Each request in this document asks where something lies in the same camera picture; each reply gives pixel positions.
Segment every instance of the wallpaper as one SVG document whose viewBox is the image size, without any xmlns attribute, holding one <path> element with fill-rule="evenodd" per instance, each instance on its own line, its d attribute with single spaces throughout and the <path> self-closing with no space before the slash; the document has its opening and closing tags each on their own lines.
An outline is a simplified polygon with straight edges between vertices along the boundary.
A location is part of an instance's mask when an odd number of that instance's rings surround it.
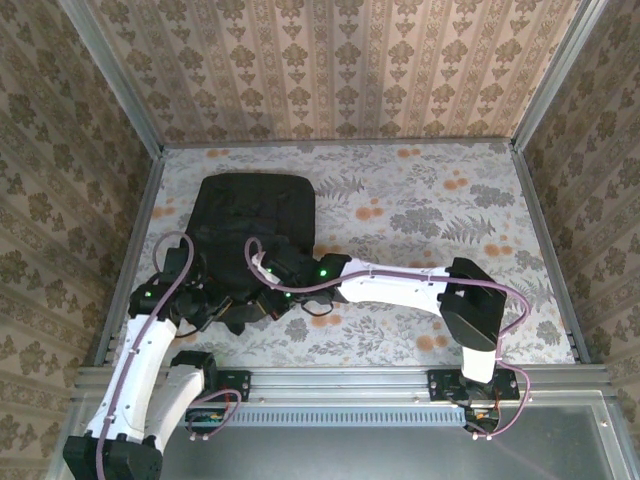
<svg viewBox="0 0 640 480">
<path fill-rule="evenodd" d="M 89 0 L 161 144 L 509 137 L 578 0 Z"/>
<path fill-rule="evenodd" d="M 55 1 L 0 2 L 0 479 L 42 478 L 150 159 Z"/>
<path fill-rule="evenodd" d="M 204 177 L 229 171 L 301 175 L 316 193 L 316 256 L 339 252 L 423 269 L 470 258 L 533 305 L 527 323 L 506 338 L 503 356 L 520 364 L 573 362 L 506 143 L 176 149 L 165 151 L 164 159 L 136 285 L 154 272 L 158 237 L 186 227 Z M 510 322 L 519 307 L 511 300 L 507 305 L 504 321 Z M 185 324 L 181 331 L 191 328 Z M 218 365 L 234 367 L 461 362 L 461 348 L 439 316 L 370 302 L 336 304 L 320 317 L 295 308 L 278 321 L 249 324 L 240 336 L 212 324 L 175 340 L 165 360 L 185 348 L 211 351 Z"/>
<path fill-rule="evenodd" d="M 640 448 L 640 2 L 608 3 L 525 154 L 591 354 Z"/>
</svg>

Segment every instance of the black mount plate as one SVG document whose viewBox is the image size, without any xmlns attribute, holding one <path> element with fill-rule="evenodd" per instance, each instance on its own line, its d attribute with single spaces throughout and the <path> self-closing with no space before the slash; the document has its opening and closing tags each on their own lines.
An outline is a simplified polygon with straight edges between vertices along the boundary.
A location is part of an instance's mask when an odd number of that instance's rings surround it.
<svg viewBox="0 0 640 480">
<path fill-rule="evenodd" d="M 520 399 L 516 375 L 507 369 L 496 369 L 486 384 L 464 378 L 460 369 L 429 370 L 427 380 L 432 402 L 496 400 L 496 392 L 501 401 Z"/>
<path fill-rule="evenodd" d="M 218 370 L 216 390 L 232 388 L 242 394 L 242 401 L 249 401 L 251 391 L 251 372 L 249 370 Z"/>
</svg>

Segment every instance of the floral mat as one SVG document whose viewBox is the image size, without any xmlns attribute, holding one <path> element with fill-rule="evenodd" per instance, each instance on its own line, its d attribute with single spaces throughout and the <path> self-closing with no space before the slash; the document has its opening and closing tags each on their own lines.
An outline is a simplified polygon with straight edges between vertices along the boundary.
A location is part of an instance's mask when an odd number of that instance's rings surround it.
<svg viewBox="0 0 640 480">
<path fill-rule="evenodd" d="M 506 338 L 504 357 L 520 364 L 573 362 L 506 143 L 187 149 L 167 150 L 164 159 L 136 285 L 153 273 L 158 237 L 186 227 L 204 177 L 296 174 L 316 191 L 317 256 L 340 252 L 412 267 L 470 258 L 533 305 L 527 323 Z M 505 322 L 516 318 L 517 308 L 508 301 Z M 166 360 L 181 349 L 212 351 L 219 365 L 238 367 L 453 365 L 461 359 L 441 318 L 377 303 L 336 305 L 317 318 L 296 308 L 276 322 L 249 324 L 240 336 L 213 324 L 175 340 Z"/>
</svg>

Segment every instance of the aluminum frame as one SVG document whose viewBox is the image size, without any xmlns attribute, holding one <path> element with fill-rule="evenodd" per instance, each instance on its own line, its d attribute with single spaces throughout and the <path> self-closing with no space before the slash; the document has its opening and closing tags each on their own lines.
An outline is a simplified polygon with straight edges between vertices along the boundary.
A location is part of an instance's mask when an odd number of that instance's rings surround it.
<svg viewBox="0 0 640 480">
<path fill-rule="evenodd" d="M 187 145 L 165 144 L 168 150 L 192 150 L 196 148 L 235 148 L 235 147 L 322 147 L 344 145 L 432 145 L 432 144 L 463 144 L 478 143 L 507 143 L 508 137 L 446 137 L 446 138 L 355 138 L 355 139 L 319 139 L 319 140 L 270 140 L 266 142 L 219 142 L 219 143 L 190 143 Z"/>
<path fill-rule="evenodd" d="M 359 407 L 366 411 L 385 407 L 390 411 L 425 412 L 434 408 L 449 411 L 451 405 L 431 402 L 427 388 L 427 371 L 448 368 L 433 367 L 363 367 L 363 368 L 256 368 L 252 372 L 249 406 L 261 407 Z M 615 479 L 638 476 L 637 457 L 619 407 L 615 390 L 603 365 L 527 366 L 531 377 L 531 402 L 526 408 L 588 406 L 593 413 L 598 433 Z M 81 368 L 76 379 L 71 408 L 63 425 L 53 463 L 47 479 L 62 480 L 66 470 L 62 448 L 69 435 L 82 434 L 86 422 L 97 409 L 113 369 Z M 156 388 L 166 377 L 167 368 L 158 375 Z M 516 405 L 505 401 L 504 405 Z"/>
<path fill-rule="evenodd" d="M 517 150 L 524 150 L 531 140 L 607 3 L 607 0 L 580 2 L 576 15 L 513 133 L 513 142 Z"/>
<path fill-rule="evenodd" d="M 102 75 L 104 75 L 111 91 L 113 91 L 118 103 L 127 114 L 127 117 L 129 117 L 133 128 L 138 132 L 140 140 L 149 155 L 154 161 L 157 161 L 162 154 L 162 147 L 156 135 L 153 121 L 131 87 L 127 76 L 120 68 L 109 42 L 93 17 L 87 3 L 78 0 L 60 0 L 60 6 L 78 31 L 82 43 L 87 47 L 93 61 L 98 65 Z"/>
<path fill-rule="evenodd" d="M 133 224 L 127 253 L 125 254 L 122 269 L 118 276 L 118 283 L 116 284 L 111 299 L 111 306 L 107 313 L 102 334 L 99 339 L 97 339 L 97 345 L 89 350 L 87 362 L 85 363 L 91 363 L 95 366 L 104 365 L 112 335 L 119 331 L 122 323 L 126 319 L 129 295 L 131 295 L 133 282 L 138 270 L 138 263 L 140 262 L 140 255 L 142 254 L 142 247 L 144 246 L 144 239 L 147 235 L 147 228 L 151 220 L 153 206 L 156 202 L 160 185 L 162 184 L 163 171 L 164 160 L 162 158 L 153 162 L 151 170 L 149 171 L 149 179 L 147 180 L 147 185 L 145 186 L 142 200 L 140 201 L 138 215 Z"/>
<path fill-rule="evenodd" d="M 587 349 L 587 344 L 585 343 L 582 330 L 580 329 L 580 324 L 578 323 L 578 317 L 576 316 L 573 304 L 571 303 L 571 298 L 569 297 L 569 290 L 567 289 L 567 284 L 564 281 L 558 257 L 556 256 L 555 249 L 553 248 L 551 235 L 549 234 L 547 223 L 544 220 L 544 214 L 542 213 L 540 201 L 538 200 L 538 195 L 533 186 L 533 180 L 529 174 L 529 168 L 525 162 L 524 154 L 521 150 L 517 150 L 515 147 L 512 147 L 511 156 L 516 167 L 518 179 L 520 180 L 525 202 L 527 203 L 529 216 L 533 223 L 533 230 L 538 238 L 538 244 L 540 245 L 540 251 L 542 252 L 542 259 L 544 260 L 547 272 L 549 273 L 549 281 L 551 282 L 551 288 L 555 293 L 558 310 L 560 310 L 560 316 L 566 322 L 573 335 L 575 349 L 578 351 L 580 361 L 582 363 L 590 363 L 591 359 Z"/>
</svg>

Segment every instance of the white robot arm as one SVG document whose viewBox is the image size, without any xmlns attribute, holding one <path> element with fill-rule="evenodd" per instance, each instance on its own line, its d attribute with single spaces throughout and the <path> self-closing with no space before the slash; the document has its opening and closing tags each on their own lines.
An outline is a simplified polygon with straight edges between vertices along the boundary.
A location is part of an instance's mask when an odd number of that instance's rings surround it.
<svg viewBox="0 0 640 480">
<path fill-rule="evenodd" d="M 290 251 L 276 252 L 267 258 L 260 252 L 247 259 L 254 275 L 267 285 L 257 297 L 256 306 L 274 318 L 277 318 L 272 313 L 275 309 L 286 311 L 294 300 L 374 301 L 417 308 L 444 318 L 454 339 L 462 345 L 464 377 L 482 383 L 493 377 L 506 295 L 492 288 L 491 278 L 469 260 L 456 258 L 451 267 L 415 269 L 375 265 L 336 254 L 315 261 Z M 174 273 L 177 270 L 175 265 L 172 270 Z M 143 325 L 149 321 L 149 312 L 158 303 L 156 299 L 166 287 L 162 285 L 162 277 L 160 280 L 159 285 L 142 285 L 132 295 L 130 313 L 134 318 L 127 324 L 123 354 L 104 399 L 84 436 L 67 440 L 63 455 L 77 479 L 98 478 L 96 449 L 106 423 L 109 426 L 103 447 L 104 458 L 108 458 L 105 478 L 159 478 L 162 452 L 185 410 L 204 391 L 215 389 L 213 355 L 180 352 L 172 362 L 164 386 L 149 403 L 162 359 L 180 319 L 189 318 L 195 325 L 206 327 L 228 307 L 224 295 L 206 291 L 206 286 L 198 285 L 197 291 L 178 290 L 137 342 L 139 348 L 131 351 Z M 180 315 L 174 315 L 176 309 Z M 133 354 L 132 360 L 127 360 L 129 353 Z M 127 361 L 131 362 L 128 374 L 121 378 Z M 117 388 L 119 398 L 109 414 Z M 156 472 L 157 476 L 148 476 L 149 472 Z"/>
<path fill-rule="evenodd" d="M 436 267 L 430 269 L 415 269 L 402 267 L 387 267 L 353 259 L 345 265 L 341 276 L 355 272 L 390 271 L 398 273 L 421 273 L 425 280 L 408 279 L 392 276 L 367 275 L 346 280 L 338 287 L 338 291 L 345 300 L 352 303 L 381 302 L 405 307 L 417 308 L 434 315 L 443 316 L 440 310 L 440 295 L 444 295 L 448 284 L 444 282 L 429 282 L 430 276 L 449 277 L 447 268 Z M 465 292 L 459 290 L 460 298 Z M 493 378 L 496 362 L 496 348 L 478 350 L 462 345 L 462 375 L 470 380 L 489 383 Z"/>
</svg>

